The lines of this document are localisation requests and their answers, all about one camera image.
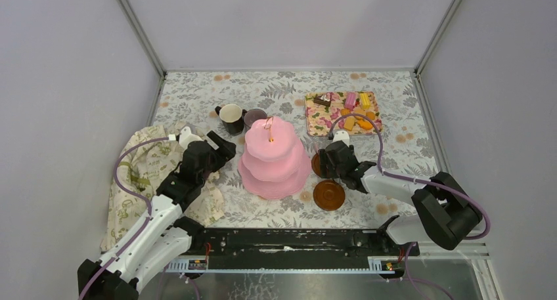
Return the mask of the chocolate cake slice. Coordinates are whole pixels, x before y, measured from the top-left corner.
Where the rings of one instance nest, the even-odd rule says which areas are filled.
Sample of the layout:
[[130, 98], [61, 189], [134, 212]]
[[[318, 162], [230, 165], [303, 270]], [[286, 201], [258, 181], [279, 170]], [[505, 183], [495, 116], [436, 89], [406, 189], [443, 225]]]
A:
[[317, 94], [313, 98], [313, 102], [317, 105], [330, 107], [332, 103], [332, 93], [321, 93]]

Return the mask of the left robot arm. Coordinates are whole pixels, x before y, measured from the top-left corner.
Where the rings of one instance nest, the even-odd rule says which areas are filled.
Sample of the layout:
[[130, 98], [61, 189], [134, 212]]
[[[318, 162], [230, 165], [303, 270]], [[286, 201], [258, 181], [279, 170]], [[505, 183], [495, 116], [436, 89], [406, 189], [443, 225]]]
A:
[[199, 197], [209, 176], [236, 156], [236, 145], [210, 131], [208, 139], [170, 135], [184, 152], [178, 166], [146, 199], [146, 211], [125, 236], [97, 261], [78, 268], [80, 299], [138, 299], [143, 288], [182, 253], [194, 255], [204, 245], [201, 226], [183, 213]]

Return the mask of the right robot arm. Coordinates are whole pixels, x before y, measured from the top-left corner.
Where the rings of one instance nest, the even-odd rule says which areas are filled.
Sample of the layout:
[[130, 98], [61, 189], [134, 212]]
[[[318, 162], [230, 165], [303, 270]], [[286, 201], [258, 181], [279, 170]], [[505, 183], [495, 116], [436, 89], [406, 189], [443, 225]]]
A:
[[317, 152], [322, 177], [340, 179], [350, 190], [391, 196], [413, 206], [416, 214], [385, 222], [376, 245], [393, 255], [403, 244], [431, 240], [454, 250], [463, 240], [477, 240], [490, 230], [484, 210], [446, 172], [430, 179], [387, 172], [380, 161], [359, 161], [353, 146], [342, 141]]

